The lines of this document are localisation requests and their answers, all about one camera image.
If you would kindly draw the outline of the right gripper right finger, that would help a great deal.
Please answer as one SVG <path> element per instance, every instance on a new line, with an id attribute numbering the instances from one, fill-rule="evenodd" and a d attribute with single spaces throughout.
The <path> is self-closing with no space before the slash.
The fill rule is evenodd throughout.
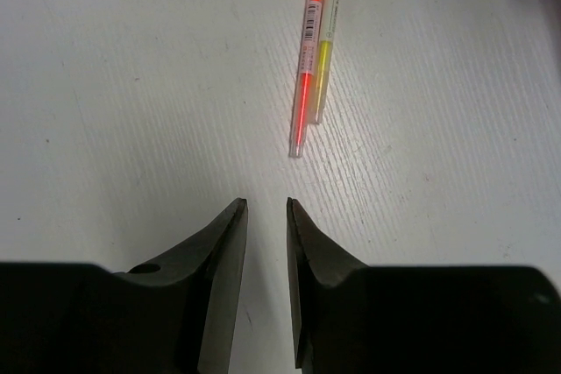
<path id="1" fill-rule="evenodd" d="M 525 265 L 366 265 L 287 202 L 304 373 L 557 373 L 560 296 Z"/>

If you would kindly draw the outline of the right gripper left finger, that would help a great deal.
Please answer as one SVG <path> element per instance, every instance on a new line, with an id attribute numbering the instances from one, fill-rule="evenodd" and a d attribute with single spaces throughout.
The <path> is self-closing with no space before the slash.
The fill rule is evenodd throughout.
<path id="1" fill-rule="evenodd" d="M 4 373 L 225 373 L 245 260 L 247 202 L 128 272 L 1 266 Z"/>

